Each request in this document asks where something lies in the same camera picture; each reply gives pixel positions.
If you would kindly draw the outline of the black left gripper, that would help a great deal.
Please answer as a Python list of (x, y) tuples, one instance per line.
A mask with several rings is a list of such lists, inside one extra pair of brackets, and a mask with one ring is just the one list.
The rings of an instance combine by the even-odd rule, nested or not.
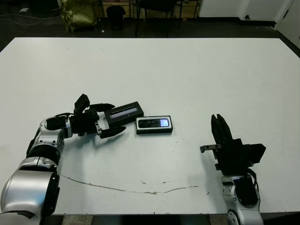
[(90, 110), (80, 114), (74, 114), (70, 117), (70, 126), (73, 134), (83, 136), (85, 133), (97, 133), (101, 139), (113, 137), (122, 133), (126, 127), (112, 127), (109, 129), (101, 129), (98, 123), (99, 115), (97, 111), (107, 111), (113, 109), (115, 106), (108, 103), (92, 104)]

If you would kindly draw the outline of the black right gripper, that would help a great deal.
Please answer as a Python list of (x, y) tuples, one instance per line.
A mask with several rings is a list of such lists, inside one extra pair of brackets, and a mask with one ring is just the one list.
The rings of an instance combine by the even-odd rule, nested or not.
[(212, 115), (211, 131), (216, 144), (203, 145), (200, 152), (212, 151), (216, 160), (215, 169), (225, 176), (245, 173), (248, 160), (244, 145), (240, 138), (233, 139), (227, 122), (220, 114)]

